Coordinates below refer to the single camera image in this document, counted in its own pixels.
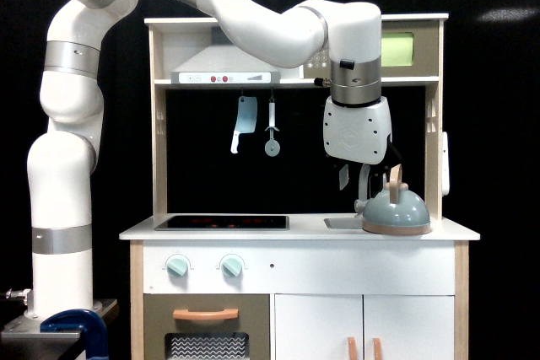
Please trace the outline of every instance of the toy cleaver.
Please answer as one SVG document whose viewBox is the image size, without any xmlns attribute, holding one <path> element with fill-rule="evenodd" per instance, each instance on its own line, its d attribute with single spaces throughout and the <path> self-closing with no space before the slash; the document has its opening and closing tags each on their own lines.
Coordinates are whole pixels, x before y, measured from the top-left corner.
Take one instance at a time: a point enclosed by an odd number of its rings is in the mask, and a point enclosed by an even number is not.
<svg viewBox="0 0 540 360">
<path fill-rule="evenodd" d="M 241 96 L 238 99 L 238 116 L 236 117 L 235 132 L 233 142 L 230 144 L 230 151 L 238 153 L 238 142 L 240 134 L 250 134 L 255 131 L 257 123 L 257 97 Z"/>
</svg>

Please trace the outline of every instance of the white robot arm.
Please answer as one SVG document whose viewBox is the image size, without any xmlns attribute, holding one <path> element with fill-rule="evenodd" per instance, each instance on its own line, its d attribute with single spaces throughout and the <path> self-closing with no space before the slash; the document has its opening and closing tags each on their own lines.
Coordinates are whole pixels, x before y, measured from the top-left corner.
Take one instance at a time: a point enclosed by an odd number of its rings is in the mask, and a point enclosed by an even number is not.
<svg viewBox="0 0 540 360">
<path fill-rule="evenodd" d="M 137 1 L 72 0 L 49 29 L 40 92 L 49 127 L 28 158 L 39 318 L 92 307 L 89 176 L 103 116 L 96 83 L 100 44 Z M 241 50 L 277 67 L 298 67 L 328 44 L 332 96 L 325 117 L 332 119 L 325 119 L 325 148 L 347 160 L 383 159 L 390 117 L 381 97 L 378 7 L 311 0 L 278 14 L 251 0 L 179 1 L 215 17 Z"/>
</svg>

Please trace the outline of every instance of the zigzag pattern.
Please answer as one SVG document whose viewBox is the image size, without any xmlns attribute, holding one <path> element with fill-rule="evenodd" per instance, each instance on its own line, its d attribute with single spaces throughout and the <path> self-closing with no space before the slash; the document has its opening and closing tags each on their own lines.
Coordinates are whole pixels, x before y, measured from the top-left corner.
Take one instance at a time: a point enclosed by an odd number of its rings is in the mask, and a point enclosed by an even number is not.
<svg viewBox="0 0 540 360">
<path fill-rule="evenodd" d="M 172 358 L 222 360 L 246 357 L 245 337 L 173 337 Z"/>
</svg>

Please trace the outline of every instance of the green display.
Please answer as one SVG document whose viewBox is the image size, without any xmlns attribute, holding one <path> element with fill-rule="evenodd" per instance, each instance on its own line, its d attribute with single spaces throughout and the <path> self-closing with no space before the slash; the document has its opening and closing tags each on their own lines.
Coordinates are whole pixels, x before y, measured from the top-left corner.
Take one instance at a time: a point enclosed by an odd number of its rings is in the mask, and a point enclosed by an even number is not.
<svg viewBox="0 0 540 360">
<path fill-rule="evenodd" d="M 413 33 L 383 33 L 381 59 L 383 67 L 413 65 Z"/>
</svg>

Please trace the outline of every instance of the cabinet handle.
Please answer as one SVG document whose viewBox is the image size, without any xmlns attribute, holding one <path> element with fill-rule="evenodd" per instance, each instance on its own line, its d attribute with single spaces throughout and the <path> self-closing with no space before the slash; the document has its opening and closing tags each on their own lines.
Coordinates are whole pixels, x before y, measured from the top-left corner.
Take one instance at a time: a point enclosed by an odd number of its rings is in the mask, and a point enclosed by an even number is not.
<svg viewBox="0 0 540 360">
<path fill-rule="evenodd" d="M 375 360 L 382 360 L 381 339 L 378 337 L 374 338 L 373 347 L 375 350 Z"/>
<path fill-rule="evenodd" d="M 356 340 L 352 336 L 348 339 L 348 358 L 356 360 Z"/>
<path fill-rule="evenodd" d="M 191 312 L 189 309 L 175 309 L 175 320 L 232 320 L 238 318 L 238 309 L 224 309 L 218 312 Z"/>
</svg>

